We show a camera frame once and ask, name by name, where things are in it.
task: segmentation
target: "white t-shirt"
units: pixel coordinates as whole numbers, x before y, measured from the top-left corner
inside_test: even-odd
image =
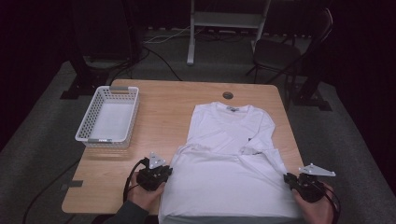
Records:
[[[301,217],[283,181],[275,124],[252,105],[197,105],[187,144],[171,161],[159,221],[169,217]]]

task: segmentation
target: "black chair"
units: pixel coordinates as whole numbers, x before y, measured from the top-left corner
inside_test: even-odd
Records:
[[[291,100],[291,90],[295,85],[297,74],[302,68],[302,60],[311,53],[320,43],[322,43],[332,30],[332,14],[330,10],[325,8],[314,12],[308,32],[311,36],[311,42],[304,53],[293,45],[283,42],[275,42],[267,39],[257,41],[253,53],[254,67],[247,72],[250,74],[256,70],[254,83],[256,83],[257,72],[259,69],[266,69],[276,72],[266,84],[273,82],[282,74],[286,75],[285,79],[285,108],[289,109]]]

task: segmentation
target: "hand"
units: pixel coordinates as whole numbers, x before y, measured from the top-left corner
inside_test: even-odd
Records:
[[[132,187],[137,185],[136,177],[138,173],[134,173],[131,178]],[[155,191],[147,191],[140,186],[136,186],[129,190],[127,199],[139,207],[149,211],[154,202],[160,197],[165,188],[165,183],[161,185]]]
[[[323,183],[324,186],[332,191],[332,187]],[[326,197],[321,198],[315,203],[306,202],[296,189],[292,190],[297,204],[303,211],[304,219],[309,224],[331,224],[333,219],[332,203]],[[326,190],[326,194],[332,198],[332,193]]]

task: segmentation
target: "basket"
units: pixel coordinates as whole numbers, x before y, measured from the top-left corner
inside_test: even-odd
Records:
[[[87,147],[128,147],[138,105],[137,87],[98,87],[76,140]]]

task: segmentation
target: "dark background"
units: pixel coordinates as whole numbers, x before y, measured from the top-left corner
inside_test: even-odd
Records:
[[[197,9],[260,13],[261,1],[197,1]],[[87,1],[93,8],[109,1]],[[315,53],[323,81],[334,85],[339,98],[353,118],[375,161],[396,192],[393,163],[396,161],[394,64],[396,16],[392,1],[295,0],[271,5],[264,32],[306,35],[304,26],[313,8],[330,5],[334,27],[322,48]],[[59,0],[3,1],[0,6],[0,55],[2,90],[2,137],[0,148],[18,129],[36,100],[67,60],[66,38],[74,36],[73,2]],[[190,23],[190,1],[134,1],[136,21],[141,27],[185,28]],[[120,18],[119,9],[107,16]],[[97,48],[84,48],[88,53]],[[305,69],[302,75],[317,75]]]

